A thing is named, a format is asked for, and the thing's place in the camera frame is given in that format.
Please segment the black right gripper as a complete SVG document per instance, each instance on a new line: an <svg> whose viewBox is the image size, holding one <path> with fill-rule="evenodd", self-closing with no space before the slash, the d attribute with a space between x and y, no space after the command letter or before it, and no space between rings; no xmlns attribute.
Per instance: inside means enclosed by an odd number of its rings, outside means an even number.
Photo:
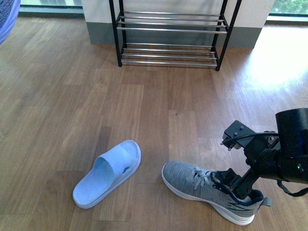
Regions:
<svg viewBox="0 0 308 231"><path fill-rule="evenodd" d="M234 137L233 142L244 148L246 163L249 170L242 178L237 179L237 174L232 168L224 171L214 171L215 189L222 192L231 192L231 188L225 184L233 184L233 193L240 199L245 199L251 192L252 186L258 178L276 180L279 178L277 167L277 155L279 151L279 134L275 132L261 132Z"/></svg>

